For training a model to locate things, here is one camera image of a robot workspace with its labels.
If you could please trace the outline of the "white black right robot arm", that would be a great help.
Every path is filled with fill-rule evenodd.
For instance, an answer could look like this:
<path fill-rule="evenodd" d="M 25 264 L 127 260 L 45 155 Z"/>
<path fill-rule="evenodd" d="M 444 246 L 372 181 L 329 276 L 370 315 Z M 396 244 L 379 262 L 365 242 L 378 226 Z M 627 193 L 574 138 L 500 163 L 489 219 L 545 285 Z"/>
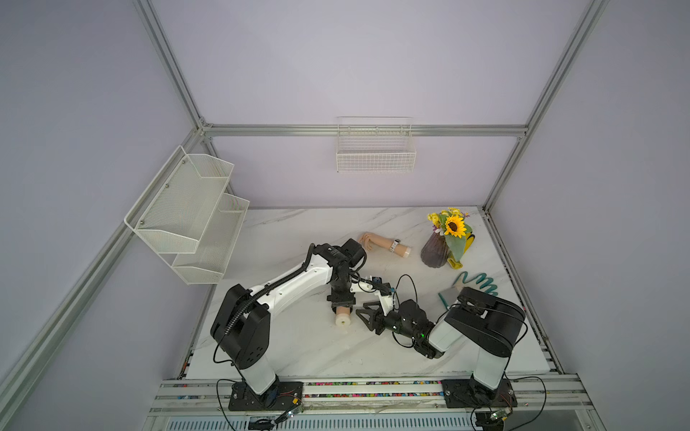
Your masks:
<path fill-rule="evenodd" d="M 497 393 L 508 367 L 526 313 L 515 303 L 471 287 L 463 288 L 436 323 L 413 300 L 385 312 L 379 303 L 365 303 L 356 311 L 366 327 L 380 335 L 387 330 L 411 341 L 410 348 L 428 359 L 443 356 L 464 339 L 478 346 L 476 366 L 469 379 L 475 393 Z"/>

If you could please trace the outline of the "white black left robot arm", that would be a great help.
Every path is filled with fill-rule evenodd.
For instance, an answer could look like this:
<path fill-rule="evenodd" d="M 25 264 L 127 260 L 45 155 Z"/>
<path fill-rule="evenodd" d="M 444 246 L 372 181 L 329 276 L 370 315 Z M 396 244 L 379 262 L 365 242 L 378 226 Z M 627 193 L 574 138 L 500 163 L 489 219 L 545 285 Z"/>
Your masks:
<path fill-rule="evenodd" d="M 348 323 L 356 303 L 352 277 L 365 261 L 365 250 L 353 239 L 341 246 L 312 244 L 304 262 L 278 278 L 251 289 L 237 284 L 226 292 L 210 336 L 255 395 L 277 396 L 279 379 L 265 357 L 271 320 L 312 291 L 328 286 L 326 300 L 336 319 Z"/>

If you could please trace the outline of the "mannequin hand with black watch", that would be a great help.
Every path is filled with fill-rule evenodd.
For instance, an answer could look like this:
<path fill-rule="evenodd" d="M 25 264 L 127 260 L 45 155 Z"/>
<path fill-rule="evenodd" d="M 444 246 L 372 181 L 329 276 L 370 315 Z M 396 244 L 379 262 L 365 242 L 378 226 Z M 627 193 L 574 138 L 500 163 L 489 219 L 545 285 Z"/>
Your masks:
<path fill-rule="evenodd" d="M 338 328 L 347 328 L 351 325 L 351 306 L 336 306 L 334 312 L 334 322 Z"/>

